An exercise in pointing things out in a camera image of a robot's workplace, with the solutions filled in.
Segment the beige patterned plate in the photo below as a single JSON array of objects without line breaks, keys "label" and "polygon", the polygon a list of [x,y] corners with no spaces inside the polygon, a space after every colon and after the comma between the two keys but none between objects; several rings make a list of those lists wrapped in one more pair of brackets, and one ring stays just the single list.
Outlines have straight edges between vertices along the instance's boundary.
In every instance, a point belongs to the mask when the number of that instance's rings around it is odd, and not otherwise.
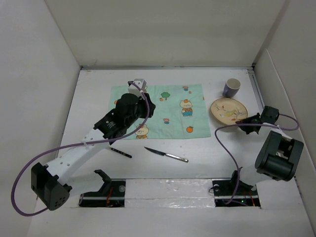
[{"label": "beige patterned plate", "polygon": [[210,106],[210,112],[224,125],[232,125],[248,117],[247,108],[241,102],[231,98],[215,100]]}]

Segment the purple ceramic cup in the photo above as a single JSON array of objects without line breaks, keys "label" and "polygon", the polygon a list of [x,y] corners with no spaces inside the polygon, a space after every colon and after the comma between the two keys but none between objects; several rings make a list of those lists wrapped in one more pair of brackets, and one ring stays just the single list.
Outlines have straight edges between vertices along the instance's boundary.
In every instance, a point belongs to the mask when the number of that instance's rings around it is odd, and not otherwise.
[{"label": "purple ceramic cup", "polygon": [[231,78],[225,83],[223,96],[226,98],[233,98],[239,91],[241,83],[238,79]]}]

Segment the mint green cartoon cloth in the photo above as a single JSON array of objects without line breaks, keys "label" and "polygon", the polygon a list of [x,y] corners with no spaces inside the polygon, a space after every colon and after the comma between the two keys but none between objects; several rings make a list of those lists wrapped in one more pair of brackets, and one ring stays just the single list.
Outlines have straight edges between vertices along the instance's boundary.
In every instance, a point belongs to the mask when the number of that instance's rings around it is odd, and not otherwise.
[{"label": "mint green cartoon cloth", "polygon": [[193,139],[211,136],[201,84],[147,85],[156,105],[145,125],[126,139]]}]

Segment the steak knife black blade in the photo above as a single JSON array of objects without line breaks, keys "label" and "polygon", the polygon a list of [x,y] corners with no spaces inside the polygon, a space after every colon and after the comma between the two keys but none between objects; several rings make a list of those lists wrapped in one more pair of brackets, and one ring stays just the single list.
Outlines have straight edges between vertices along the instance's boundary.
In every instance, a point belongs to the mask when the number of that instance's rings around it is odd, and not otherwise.
[{"label": "steak knife black blade", "polygon": [[160,156],[165,156],[165,157],[169,157],[169,158],[173,158],[173,159],[176,159],[176,160],[180,160],[182,162],[185,162],[185,163],[188,163],[189,160],[186,159],[186,158],[182,158],[182,157],[179,157],[179,156],[176,156],[176,155],[172,155],[172,154],[169,154],[169,153],[165,153],[165,152],[162,152],[162,151],[158,151],[158,150],[154,150],[154,149],[151,149],[151,148],[148,148],[148,147],[144,147],[146,150],[152,152],[152,153],[155,153],[157,155],[160,155]]}]

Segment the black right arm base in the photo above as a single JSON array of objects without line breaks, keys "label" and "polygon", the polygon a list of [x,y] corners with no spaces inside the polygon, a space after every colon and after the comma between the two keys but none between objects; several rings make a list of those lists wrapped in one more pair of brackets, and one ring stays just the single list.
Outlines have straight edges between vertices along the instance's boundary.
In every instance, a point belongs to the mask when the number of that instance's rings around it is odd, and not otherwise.
[{"label": "black right arm base", "polygon": [[218,178],[212,180],[208,192],[214,195],[216,207],[260,207],[257,190],[243,183],[237,182],[237,171],[231,178]]}]

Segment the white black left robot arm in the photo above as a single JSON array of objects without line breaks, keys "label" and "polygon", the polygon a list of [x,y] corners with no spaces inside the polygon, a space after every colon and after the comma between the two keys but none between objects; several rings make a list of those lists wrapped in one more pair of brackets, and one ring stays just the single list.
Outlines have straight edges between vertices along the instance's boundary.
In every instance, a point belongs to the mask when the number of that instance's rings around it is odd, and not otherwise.
[{"label": "white black left robot arm", "polygon": [[126,93],[114,109],[95,123],[86,138],[45,165],[36,163],[31,169],[31,188],[50,211],[60,208],[68,198],[81,194],[109,193],[111,178],[101,169],[90,175],[73,174],[101,150],[126,137],[127,130],[138,120],[153,116],[156,106],[148,93]]}]

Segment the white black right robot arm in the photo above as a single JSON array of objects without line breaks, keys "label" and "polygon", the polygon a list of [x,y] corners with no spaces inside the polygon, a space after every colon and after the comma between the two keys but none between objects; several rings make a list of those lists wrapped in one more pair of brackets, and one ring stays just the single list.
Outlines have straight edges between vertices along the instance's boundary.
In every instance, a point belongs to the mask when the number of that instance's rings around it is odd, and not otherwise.
[{"label": "white black right robot arm", "polygon": [[238,195],[265,180],[289,181],[293,178],[304,144],[274,127],[279,116],[278,109],[265,106],[261,114],[236,122],[246,134],[256,132],[264,142],[253,164],[233,172],[228,182],[231,193]]}]

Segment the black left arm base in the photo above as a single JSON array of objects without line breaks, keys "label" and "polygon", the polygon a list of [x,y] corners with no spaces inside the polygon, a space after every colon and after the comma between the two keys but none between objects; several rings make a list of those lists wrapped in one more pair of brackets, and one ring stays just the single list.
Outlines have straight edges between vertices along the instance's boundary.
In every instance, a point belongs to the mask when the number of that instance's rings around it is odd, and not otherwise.
[{"label": "black left arm base", "polygon": [[80,195],[79,207],[119,208],[125,206],[126,180],[112,180],[104,171],[95,170],[103,181],[103,185],[95,192]]}]

